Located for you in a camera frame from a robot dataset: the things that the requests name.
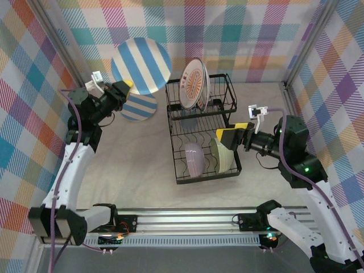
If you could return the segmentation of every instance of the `white and blue striped plate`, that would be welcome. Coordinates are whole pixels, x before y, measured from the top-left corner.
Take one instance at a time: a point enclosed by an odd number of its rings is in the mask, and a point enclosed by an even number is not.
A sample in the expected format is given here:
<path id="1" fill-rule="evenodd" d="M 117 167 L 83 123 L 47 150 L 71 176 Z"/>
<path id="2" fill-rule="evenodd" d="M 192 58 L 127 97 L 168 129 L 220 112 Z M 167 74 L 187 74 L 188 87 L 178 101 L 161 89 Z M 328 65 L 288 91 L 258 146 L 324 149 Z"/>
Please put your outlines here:
<path id="1" fill-rule="evenodd" d="M 115 81 L 130 80 L 130 92 L 147 95 L 160 90 L 171 76 L 172 63 L 167 51 L 149 38 L 133 38 L 118 46 L 111 60 Z"/>
<path id="2" fill-rule="evenodd" d="M 144 121 L 157 110 L 157 100 L 152 94 L 137 95 L 129 93 L 121 114 L 130 121 Z"/>

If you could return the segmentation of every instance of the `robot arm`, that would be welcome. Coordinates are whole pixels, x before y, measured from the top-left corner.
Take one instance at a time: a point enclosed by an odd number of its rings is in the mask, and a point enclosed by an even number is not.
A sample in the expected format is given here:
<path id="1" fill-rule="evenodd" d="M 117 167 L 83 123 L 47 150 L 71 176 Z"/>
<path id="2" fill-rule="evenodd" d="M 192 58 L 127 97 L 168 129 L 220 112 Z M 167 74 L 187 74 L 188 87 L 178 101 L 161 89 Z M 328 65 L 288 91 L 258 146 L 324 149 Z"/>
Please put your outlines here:
<path id="1" fill-rule="evenodd" d="M 41 242 L 51 242 L 49 223 L 54 198 L 56 198 L 55 234 L 57 244 L 65 243 L 71 236 L 70 243 L 80 245 L 87 232 L 102 225 L 115 226 L 117 215 L 115 205 L 96 204 L 91 209 L 79 213 L 76 212 L 76 203 L 86 169 L 96 152 L 102 134 L 102 129 L 98 124 L 105 117 L 111 116 L 112 111 L 122 110 L 131 86 L 132 83 L 128 81 L 119 81 L 112 85 L 106 84 L 100 98 L 90 95 L 85 88 L 78 88 L 68 94 L 80 114 L 81 142 L 70 161 L 70 155 L 76 147 L 80 132 L 75 111 L 68 105 L 71 117 L 68 120 L 65 153 L 55 180 L 58 181 L 61 176 L 58 192 L 55 192 L 56 183 L 54 183 L 41 206 L 31 208 L 28 214 L 33 230 Z M 64 174 L 61 174 L 67 163 L 67 169 Z"/>
<path id="2" fill-rule="evenodd" d="M 257 118 L 260 121 L 257 126 L 259 127 L 264 120 L 262 117 L 268 114 L 269 110 L 267 111 L 266 107 L 253 105 L 249 107 L 249 112 L 251 118 Z M 245 151 L 252 149 L 258 151 L 262 156 L 267 155 L 280 159 L 279 139 L 282 133 L 282 123 L 281 118 L 276 125 L 274 135 L 261 132 L 259 128 L 254 129 L 253 123 L 246 123 L 246 126 L 242 126 L 240 123 L 239 126 L 235 126 L 235 129 L 218 129 L 217 136 L 221 143 L 230 150 L 235 151 L 242 144 Z M 318 158 L 306 152 L 307 139 L 308 129 L 304 122 L 299 117 L 287 116 L 283 142 L 284 158 L 287 164 L 295 172 L 312 180 L 329 197 L 333 207 L 337 207 L 323 166 Z M 317 188 L 291 174 L 282 161 L 279 162 L 278 169 L 291 188 L 295 189 L 306 202 L 321 235 L 311 234 L 309 236 L 312 232 L 289 216 L 277 202 L 272 207 L 273 200 L 257 208 L 260 219 L 265 222 L 264 225 L 279 230 L 297 244 L 310 258 L 316 272 L 326 272 L 322 270 L 323 265 L 331 270 L 327 272 L 357 272 L 361 265 L 354 250 L 351 249 L 341 226 L 336 221 L 332 208 L 328 206 Z M 363 255 L 364 246 L 358 242 L 351 231 L 349 235 L 357 246 L 356 250 L 360 256 Z"/>

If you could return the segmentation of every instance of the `dish rack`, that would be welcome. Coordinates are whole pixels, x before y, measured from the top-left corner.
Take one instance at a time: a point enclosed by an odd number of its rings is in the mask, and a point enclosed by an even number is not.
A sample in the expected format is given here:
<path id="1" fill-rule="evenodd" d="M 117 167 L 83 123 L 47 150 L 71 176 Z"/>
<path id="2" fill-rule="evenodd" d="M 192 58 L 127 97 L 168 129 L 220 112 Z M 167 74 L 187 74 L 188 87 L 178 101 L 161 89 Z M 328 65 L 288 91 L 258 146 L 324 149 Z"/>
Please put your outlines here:
<path id="1" fill-rule="evenodd" d="M 206 180 L 238 176 L 241 172 L 239 155 L 234 152 L 234 161 L 225 173 L 217 173 L 217 159 L 211 153 L 211 142 L 216 137 L 216 129 L 229 128 L 231 113 L 237 110 L 237 98 L 233 84 L 227 74 L 209 75 L 210 103 L 206 111 L 197 107 L 185 110 L 179 101 L 179 79 L 166 84 L 167 115 L 171 135 L 173 162 L 177 184 L 189 184 Z M 196 119 L 193 128 L 183 127 L 184 119 Z M 189 175 L 184 145 L 198 143 L 204 152 L 206 168 L 204 173 L 192 178 Z"/>

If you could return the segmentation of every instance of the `lavender bowl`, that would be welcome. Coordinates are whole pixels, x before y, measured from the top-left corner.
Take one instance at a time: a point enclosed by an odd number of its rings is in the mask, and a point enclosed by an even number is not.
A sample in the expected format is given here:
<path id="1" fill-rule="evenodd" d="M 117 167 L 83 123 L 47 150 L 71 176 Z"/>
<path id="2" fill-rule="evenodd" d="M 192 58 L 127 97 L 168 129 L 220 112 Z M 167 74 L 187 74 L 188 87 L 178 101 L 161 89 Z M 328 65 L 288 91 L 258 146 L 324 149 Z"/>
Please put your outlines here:
<path id="1" fill-rule="evenodd" d="M 185 153 L 187 167 L 191 178 L 202 175 L 205 171 L 205 156 L 204 152 L 197 143 L 189 142 L 185 144 Z"/>

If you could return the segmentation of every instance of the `plaid wall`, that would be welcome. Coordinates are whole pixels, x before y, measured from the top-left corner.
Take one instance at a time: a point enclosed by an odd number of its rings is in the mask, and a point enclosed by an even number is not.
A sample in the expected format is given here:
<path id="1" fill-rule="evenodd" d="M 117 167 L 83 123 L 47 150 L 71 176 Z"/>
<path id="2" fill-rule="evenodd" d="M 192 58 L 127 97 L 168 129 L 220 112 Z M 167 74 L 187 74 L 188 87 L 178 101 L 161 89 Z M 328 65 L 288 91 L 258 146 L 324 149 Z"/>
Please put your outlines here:
<path id="1" fill-rule="evenodd" d="M 51 18 L 70 51 L 70 37 L 91 71 L 114 80 L 110 59 L 124 40 L 161 43 L 172 59 L 172 77 L 202 58 L 209 73 L 233 81 L 281 81 L 292 67 L 325 0 L 57 0 Z M 45 8 L 51 7 L 43 0 Z M 67 30 L 57 21 L 66 21 Z M 79 70 L 81 59 L 72 53 Z"/>
<path id="2" fill-rule="evenodd" d="M 0 272 L 20 272 L 31 206 L 61 163 L 69 112 L 58 89 L 74 87 L 25 0 L 0 1 Z"/>
<path id="3" fill-rule="evenodd" d="M 364 243 L 364 0 L 341 0 L 295 81 L 296 109 L 346 223 Z"/>

